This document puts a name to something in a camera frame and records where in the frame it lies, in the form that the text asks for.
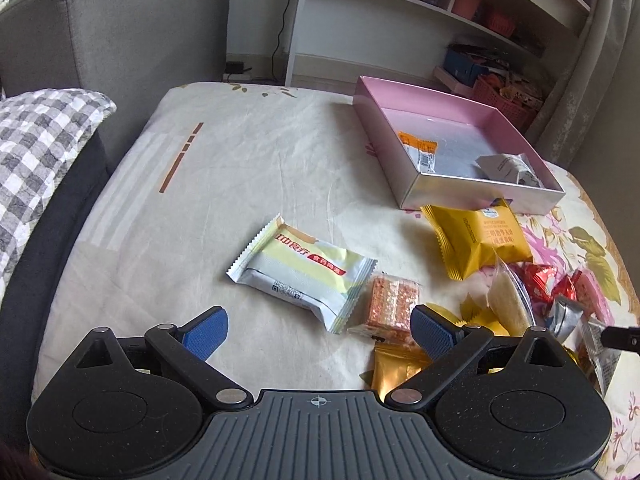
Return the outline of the gold foil snack packet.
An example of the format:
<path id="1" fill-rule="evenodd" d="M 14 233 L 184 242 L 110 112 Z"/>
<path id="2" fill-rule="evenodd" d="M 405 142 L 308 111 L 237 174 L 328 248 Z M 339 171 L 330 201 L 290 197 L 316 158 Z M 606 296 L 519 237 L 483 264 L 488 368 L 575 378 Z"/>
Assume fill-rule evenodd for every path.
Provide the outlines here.
<path id="1" fill-rule="evenodd" d="M 372 356 L 372 368 L 360 378 L 382 401 L 392 390 L 432 364 L 431 358 L 418 347 L 385 342 L 375 344 Z"/>

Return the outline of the clear-wrapped pink wafer block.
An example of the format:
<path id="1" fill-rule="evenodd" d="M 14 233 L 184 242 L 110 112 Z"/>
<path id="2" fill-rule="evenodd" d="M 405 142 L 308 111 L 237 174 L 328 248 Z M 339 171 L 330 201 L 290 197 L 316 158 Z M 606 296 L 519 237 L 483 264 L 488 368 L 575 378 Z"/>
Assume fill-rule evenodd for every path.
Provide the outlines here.
<path id="1" fill-rule="evenodd" d="M 416 281 L 375 273 L 358 300 L 347 330 L 378 342 L 411 346 L 410 316 L 420 304 L 421 295 L 422 286 Z"/>

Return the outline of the clear rice cracker packet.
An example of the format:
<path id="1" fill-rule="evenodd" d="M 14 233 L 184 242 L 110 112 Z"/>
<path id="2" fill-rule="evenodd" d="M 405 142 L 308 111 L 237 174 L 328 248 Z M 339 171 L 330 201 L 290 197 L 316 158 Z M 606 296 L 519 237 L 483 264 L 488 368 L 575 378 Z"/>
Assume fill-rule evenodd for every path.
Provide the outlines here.
<path id="1" fill-rule="evenodd" d="M 522 281 L 501 259 L 487 293 L 487 302 L 500 324 L 513 337 L 521 337 L 536 324 L 533 307 Z"/>

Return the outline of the yellow egg-yolk pastry packet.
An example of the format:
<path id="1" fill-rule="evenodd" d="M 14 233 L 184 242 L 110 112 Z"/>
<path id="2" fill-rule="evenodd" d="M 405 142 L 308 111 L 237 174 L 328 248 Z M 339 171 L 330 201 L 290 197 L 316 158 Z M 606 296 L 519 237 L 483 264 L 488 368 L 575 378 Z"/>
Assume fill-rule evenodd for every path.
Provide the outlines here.
<path id="1" fill-rule="evenodd" d="M 427 205 L 421 212 L 435 231 L 442 261 L 452 280 L 463 281 L 498 260 L 533 261 L 523 229 L 502 198 L 475 210 Z"/>

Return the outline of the red candy wrapper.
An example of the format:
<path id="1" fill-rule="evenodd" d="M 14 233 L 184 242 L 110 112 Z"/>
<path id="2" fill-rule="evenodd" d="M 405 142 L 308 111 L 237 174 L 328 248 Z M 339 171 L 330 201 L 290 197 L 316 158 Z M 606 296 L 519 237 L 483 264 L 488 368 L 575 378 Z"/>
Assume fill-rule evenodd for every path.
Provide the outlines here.
<path id="1" fill-rule="evenodd" d="M 559 297 L 564 297 L 568 300 L 576 301 L 577 290 L 573 277 L 570 274 L 563 275 L 562 278 L 560 278 L 559 281 L 557 281 L 552 286 L 550 297 L 550 302 L 552 304 L 555 302 L 555 299 Z"/>
<path id="2" fill-rule="evenodd" d="M 555 266 L 526 262 L 516 266 L 515 272 L 533 302 L 552 303 L 552 290 L 558 277 L 558 269 Z"/>

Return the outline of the white yellow wafer packet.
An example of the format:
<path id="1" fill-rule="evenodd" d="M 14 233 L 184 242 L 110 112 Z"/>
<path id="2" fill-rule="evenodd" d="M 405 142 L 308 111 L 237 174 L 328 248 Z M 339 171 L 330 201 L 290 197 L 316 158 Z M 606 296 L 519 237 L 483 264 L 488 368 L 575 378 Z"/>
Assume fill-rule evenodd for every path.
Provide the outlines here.
<path id="1" fill-rule="evenodd" d="M 377 264 L 299 231 L 278 214 L 250 240 L 227 275 L 310 311 L 327 332 L 338 335 Z"/>

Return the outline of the silver foil snack packet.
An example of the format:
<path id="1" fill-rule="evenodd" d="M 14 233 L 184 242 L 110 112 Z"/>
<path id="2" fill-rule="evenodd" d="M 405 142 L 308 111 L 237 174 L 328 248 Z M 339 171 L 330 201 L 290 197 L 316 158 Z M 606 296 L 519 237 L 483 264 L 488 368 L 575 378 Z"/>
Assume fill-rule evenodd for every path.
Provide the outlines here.
<path id="1" fill-rule="evenodd" d="M 574 332 L 585 314 L 585 308 L 578 301 L 558 295 L 544 318 L 544 326 L 559 342 L 564 342 Z"/>

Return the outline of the floral table cloth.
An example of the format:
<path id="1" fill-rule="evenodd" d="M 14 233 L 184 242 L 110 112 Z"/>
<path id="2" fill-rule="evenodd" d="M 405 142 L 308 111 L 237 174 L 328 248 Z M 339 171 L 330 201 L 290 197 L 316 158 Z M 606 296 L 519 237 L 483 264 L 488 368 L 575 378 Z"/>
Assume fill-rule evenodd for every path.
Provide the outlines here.
<path id="1" fill-rule="evenodd" d="M 630 324 L 638 298 L 617 285 L 576 182 L 550 162 L 562 200 L 548 214 L 512 211 L 535 261 L 593 278 L 608 317 L 567 341 L 539 326 L 518 338 L 461 326 L 462 341 L 382 401 L 360 378 L 378 341 L 349 333 L 352 317 L 331 334 L 310 311 L 228 278 L 280 214 L 375 259 L 372 275 L 420 283 L 420 304 L 445 318 L 465 300 L 486 304 L 495 268 L 448 276 L 423 206 L 398 206 L 353 99 L 212 82 L 163 97 L 55 294 L 27 417 L 53 478 L 638 477 L 638 356 L 616 351 L 603 391 L 572 360 L 605 327 Z M 213 306 L 229 330 L 206 361 L 144 339 Z"/>

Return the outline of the orange white small packet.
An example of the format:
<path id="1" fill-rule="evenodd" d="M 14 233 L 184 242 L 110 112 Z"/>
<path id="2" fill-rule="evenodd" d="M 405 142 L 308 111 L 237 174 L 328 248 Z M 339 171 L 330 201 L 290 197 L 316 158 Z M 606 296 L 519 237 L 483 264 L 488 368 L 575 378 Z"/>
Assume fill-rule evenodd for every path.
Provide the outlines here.
<path id="1" fill-rule="evenodd" d="M 411 133 L 398 132 L 398 139 L 404 146 L 413 165 L 421 174 L 434 174 L 435 155 L 438 148 L 436 141 L 423 140 Z"/>

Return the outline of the pink cardboard box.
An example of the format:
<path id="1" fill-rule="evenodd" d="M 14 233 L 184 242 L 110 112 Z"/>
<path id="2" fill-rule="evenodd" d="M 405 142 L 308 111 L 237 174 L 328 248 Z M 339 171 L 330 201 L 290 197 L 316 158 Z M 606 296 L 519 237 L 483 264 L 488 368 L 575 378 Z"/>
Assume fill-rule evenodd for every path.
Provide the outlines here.
<path id="1" fill-rule="evenodd" d="M 503 198 L 520 214 L 548 214 L 565 195 L 547 164 L 495 107 L 368 76 L 358 79 L 352 106 L 402 209 L 478 209 Z M 416 170 L 399 131 L 438 143 L 434 174 Z M 544 187 L 489 180 L 476 159 L 495 154 L 525 154 Z"/>

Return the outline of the white crumpled tea packet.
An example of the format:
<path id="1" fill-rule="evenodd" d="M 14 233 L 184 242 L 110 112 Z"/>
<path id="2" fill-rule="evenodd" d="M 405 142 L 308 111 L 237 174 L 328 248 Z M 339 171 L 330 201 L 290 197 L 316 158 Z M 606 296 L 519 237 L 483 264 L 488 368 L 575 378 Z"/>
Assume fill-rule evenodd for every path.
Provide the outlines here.
<path id="1" fill-rule="evenodd" d="M 489 180 L 543 188 L 541 180 L 525 154 L 495 154 L 477 157 L 480 167 Z"/>

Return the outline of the lace curtain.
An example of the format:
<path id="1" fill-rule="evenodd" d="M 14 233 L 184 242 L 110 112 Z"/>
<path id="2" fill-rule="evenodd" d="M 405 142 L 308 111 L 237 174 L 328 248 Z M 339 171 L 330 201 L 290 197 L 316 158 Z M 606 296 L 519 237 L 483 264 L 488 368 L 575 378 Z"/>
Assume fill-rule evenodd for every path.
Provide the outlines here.
<path id="1" fill-rule="evenodd" d="M 578 46 L 526 132 L 537 153 L 567 167 L 612 84 L 639 0 L 596 0 Z"/>

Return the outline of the large pink storage basket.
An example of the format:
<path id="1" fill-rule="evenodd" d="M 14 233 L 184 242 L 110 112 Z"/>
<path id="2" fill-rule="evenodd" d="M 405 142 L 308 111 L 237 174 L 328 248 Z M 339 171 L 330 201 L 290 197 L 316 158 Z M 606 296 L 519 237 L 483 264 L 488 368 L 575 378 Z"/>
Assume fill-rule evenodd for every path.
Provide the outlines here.
<path id="1" fill-rule="evenodd" d="M 472 89 L 472 99 L 495 107 L 520 133 L 524 133 L 528 129 L 537 115 L 531 108 L 500 96 L 499 92 L 491 87 L 485 75 L 476 78 Z"/>

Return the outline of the grey checked pillow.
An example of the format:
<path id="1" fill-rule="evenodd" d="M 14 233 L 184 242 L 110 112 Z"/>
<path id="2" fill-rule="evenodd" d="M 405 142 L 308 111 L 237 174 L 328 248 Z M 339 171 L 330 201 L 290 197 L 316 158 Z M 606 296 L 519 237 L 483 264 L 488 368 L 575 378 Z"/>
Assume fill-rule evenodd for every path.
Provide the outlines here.
<path id="1" fill-rule="evenodd" d="M 1 102 L 1 288 L 63 178 L 117 110 L 105 94 L 41 89 Z"/>

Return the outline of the blue storage bin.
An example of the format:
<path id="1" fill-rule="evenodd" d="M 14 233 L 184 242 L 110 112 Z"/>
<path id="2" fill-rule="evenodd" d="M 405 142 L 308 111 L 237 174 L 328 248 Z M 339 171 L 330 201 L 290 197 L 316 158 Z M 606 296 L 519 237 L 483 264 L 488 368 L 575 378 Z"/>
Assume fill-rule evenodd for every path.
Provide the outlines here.
<path id="1" fill-rule="evenodd" d="M 451 48 L 446 52 L 442 68 L 456 78 L 460 84 L 465 84 L 468 87 L 473 87 L 479 76 L 489 72 L 483 60 L 477 62 L 472 56 Z"/>

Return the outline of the white bookshelf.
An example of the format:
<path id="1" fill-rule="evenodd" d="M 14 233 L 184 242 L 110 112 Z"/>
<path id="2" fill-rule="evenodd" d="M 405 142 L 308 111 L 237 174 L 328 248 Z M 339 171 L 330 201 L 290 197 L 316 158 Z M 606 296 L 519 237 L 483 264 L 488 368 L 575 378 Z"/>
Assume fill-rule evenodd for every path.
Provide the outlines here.
<path id="1" fill-rule="evenodd" d="M 350 92 L 370 75 L 437 84 L 452 44 L 502 54 L 520 68 L 556 76 L 590 18 L 593 0 L 482 0 L 472 20 L 454 0 L 296 0 L 287 84 Z M 485 25 L 495 8 L 516 21 L 510 38 Z"/>

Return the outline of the grey sofa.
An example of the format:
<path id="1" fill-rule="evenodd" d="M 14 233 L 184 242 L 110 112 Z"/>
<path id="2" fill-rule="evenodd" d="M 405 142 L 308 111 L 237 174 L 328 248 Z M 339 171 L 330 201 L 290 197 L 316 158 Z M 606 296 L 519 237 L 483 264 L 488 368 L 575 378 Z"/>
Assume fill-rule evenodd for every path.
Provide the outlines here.
<path id="1" fill-rule="evenodd" d="M 99 126 L 111 167 L 172 88 L 220 81 L 229 0 L 12 0 L 1 12 L 7 96 L 99 91 L 117 106 Z"/>

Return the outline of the red small basket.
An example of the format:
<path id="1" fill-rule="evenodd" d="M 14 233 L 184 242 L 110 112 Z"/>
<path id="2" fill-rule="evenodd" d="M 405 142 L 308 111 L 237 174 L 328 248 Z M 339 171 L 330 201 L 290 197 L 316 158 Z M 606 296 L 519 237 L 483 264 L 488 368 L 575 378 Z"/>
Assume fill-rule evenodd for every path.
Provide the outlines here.
<path id="1" fill-rule="evenodd" d="M 485 13 L 485 25 L 496 34 L 510 38 L 516 29 L 516 21 L 510 15 L 491 8 Z"/>

